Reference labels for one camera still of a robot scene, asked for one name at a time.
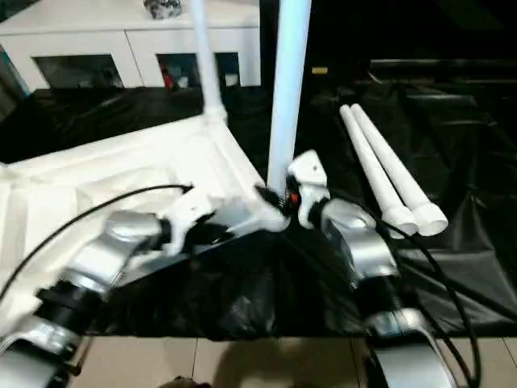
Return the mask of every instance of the silver metal housing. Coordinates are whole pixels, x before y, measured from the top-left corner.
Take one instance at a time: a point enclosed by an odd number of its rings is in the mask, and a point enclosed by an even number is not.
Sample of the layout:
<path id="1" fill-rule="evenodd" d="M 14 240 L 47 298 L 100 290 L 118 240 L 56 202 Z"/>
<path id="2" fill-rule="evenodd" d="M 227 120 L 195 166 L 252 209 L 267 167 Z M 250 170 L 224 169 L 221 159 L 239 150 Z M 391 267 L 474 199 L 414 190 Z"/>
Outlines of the silver metal housing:
<path id="1" fill-rule="evenodd" d="M 427 321 L 422 313 L 411 308 L 383 311 L 369 317 L 364 324 L 368 331 L 370 331 L 370 334 L 379 337 L 392 337 L 427 331 Z"/>
<path id="2" fill-rule="evenodd" d="M 352 288 L 363 279 L 399 273 L 375 226 L 375 220 L 368 213 L 350 202 L 331 200 L 323 208 L 322 232 L 335 254 L 344 256 Z"/>
<path id="3" fill-rule="evenodd" d="M 2 339 L 0 355 L 17 340 L 25 340 L 56 355 L 73 352 L 81 343 L 81 337 L 74 332 L 33 315 L 23 318 L 12 333 Z"/>
<path id="4" fill-rule="evenodd" d="M 457 388 L 441 356 L 428 344 L 374 349 L 388 388 Z"/>
<path id="5" fill-rule="evenodd" d="M 0 357 L 0 386 L 6 388 L 47 388 L 58 365 L 28 353 L 9 350 Z"/>
<path id="6" fill-rule="evenodd" d="M 154 245 L 162 228 L 153 214 L 119 211 L 100 236 L 87 243 L 61 274 L 62 280 L 105 294 L 120 279 L 128 261 Z"/>

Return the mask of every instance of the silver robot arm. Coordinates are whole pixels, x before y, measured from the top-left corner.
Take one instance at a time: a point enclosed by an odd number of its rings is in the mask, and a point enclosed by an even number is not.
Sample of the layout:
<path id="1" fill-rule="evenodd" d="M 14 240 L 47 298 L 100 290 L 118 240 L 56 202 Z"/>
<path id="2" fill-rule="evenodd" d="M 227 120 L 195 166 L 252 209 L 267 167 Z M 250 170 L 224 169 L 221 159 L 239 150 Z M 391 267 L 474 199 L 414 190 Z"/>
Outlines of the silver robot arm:
<path id="1" fill-rule="evenodd" d="M 153 250 L 178 254 L 188 231 L 215 210 L 211 199 L 193 188 L 174 202 L 164 219 L 113 213 L 101 235 L 77 253 L 58 282 L 38 292 L 37 310 L 0 341 L 0 386 L 67 386 L 70 376 L 77 375 L 69 362 L 131 258 Z"/>
<path id="2" fill-rule="evenodd" d="M 368 333 L 368 386 L 456 388 L 375 220 L 358 205 L 330 199 L 325 170 L 314 151 L 295 159 L 288 181 L 300 197 L 300 224 L 320 230 L 347 269 L 347 286 Z"/>

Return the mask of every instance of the black plastic sheet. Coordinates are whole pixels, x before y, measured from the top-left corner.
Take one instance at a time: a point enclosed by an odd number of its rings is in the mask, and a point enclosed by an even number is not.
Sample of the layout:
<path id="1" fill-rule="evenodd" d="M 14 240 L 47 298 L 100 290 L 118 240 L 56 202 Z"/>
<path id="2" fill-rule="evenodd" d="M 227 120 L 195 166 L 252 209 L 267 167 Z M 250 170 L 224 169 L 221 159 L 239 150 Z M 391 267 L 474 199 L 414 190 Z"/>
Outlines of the black plastic sheet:
<path id="1" fill-rule="evenodd" d="M 270 91 L 232 89 L 229 128 L 264 176 Z M 332 191 L 378 211 L 339 118 L 359 102 L 451 225 L 421 241 L 453 279 L 479 335 L 517 334 L 517 132 L 513 87 L 435 85 L 305 91 L 296 153 L 315 149 Z M 37 91 L 0 124 L 14 162 L 199 114 L 198 91 Z M 423 255 L 391 242 L 403 272 L 451 335 L 460 317 Z M 114 292 L 92 333 L 206 336 L 362 335 L 343 264 L 295 222 L 259 232 Z"/>

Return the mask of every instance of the tile floor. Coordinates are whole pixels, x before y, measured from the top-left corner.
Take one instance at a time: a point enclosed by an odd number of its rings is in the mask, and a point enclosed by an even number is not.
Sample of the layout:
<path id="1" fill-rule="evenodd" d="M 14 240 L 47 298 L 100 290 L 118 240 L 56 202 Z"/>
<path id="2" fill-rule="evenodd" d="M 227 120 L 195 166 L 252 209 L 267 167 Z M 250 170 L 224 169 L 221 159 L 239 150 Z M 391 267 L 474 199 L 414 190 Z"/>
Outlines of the tile floor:
<path id="1" fill-rule="evenodd" d="M 469 342 L 456 345 L 470 362 Z M 517 386 L 517 339 L 481 339 L 482 386 Z M 182 375 L 214 388 L 365 388 L 364 345 L 350 339 L 97 338 L 73 388 L 158 388 Z"/>

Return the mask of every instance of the object on cabinet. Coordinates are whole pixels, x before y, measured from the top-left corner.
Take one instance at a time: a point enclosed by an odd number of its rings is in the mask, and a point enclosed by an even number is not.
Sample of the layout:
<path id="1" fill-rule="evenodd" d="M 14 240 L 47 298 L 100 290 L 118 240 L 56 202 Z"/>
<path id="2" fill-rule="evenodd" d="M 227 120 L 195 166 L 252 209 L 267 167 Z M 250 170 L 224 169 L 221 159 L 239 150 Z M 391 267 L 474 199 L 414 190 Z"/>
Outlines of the object on cabinet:
<path id="1" fill-rule="evenodd" d="M 144 0 L 145 9 L 153 19 L 167 19 L 181 15 L 181 0 Z"/>

